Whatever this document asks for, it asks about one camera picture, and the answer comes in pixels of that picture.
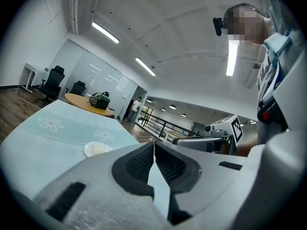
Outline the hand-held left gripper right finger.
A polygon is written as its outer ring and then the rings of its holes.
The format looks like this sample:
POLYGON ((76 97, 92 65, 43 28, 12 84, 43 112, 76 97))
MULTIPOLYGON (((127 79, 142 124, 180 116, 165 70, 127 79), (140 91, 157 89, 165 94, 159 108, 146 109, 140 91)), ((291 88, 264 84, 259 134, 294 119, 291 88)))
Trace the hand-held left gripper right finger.
POLYGON ((170 183, 170 220, 160 226, 233 226, 251 191, 251 157, 155 144, 156 164, 179 177, 170 183))

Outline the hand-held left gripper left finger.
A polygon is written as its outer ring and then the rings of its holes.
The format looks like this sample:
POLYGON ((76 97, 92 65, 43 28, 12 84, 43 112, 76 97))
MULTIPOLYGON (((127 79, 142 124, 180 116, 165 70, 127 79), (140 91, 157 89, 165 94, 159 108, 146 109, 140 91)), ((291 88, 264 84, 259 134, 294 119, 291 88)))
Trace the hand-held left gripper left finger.
POLYGON ((34 203, 74 230, 165 230, 171 224, 152 197, 127 192, 112 175, 117 159, 148 146, 141 143, 86 158, 48 183, 34 203))

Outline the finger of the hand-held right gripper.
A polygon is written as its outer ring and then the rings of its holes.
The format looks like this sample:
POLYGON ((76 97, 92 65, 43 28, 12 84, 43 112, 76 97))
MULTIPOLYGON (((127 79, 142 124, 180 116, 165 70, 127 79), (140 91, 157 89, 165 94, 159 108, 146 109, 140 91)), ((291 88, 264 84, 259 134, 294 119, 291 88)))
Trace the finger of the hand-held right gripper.
POLYGON ((224 139, 218 137, 175 138, 172 144, 203 152, 220 152, 224 146, 224 139))

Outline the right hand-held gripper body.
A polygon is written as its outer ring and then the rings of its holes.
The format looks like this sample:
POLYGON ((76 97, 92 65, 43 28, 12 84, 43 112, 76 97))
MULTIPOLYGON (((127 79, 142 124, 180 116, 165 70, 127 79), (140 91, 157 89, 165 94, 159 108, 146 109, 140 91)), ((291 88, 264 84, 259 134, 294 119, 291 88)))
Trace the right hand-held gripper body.
POLYGON ((237 115, 225 117, 211 125, 205 126, 204 135, 208 137, 229 137, 230 155, 234 155, 239 141, 243 137, 243 130, 237 115))

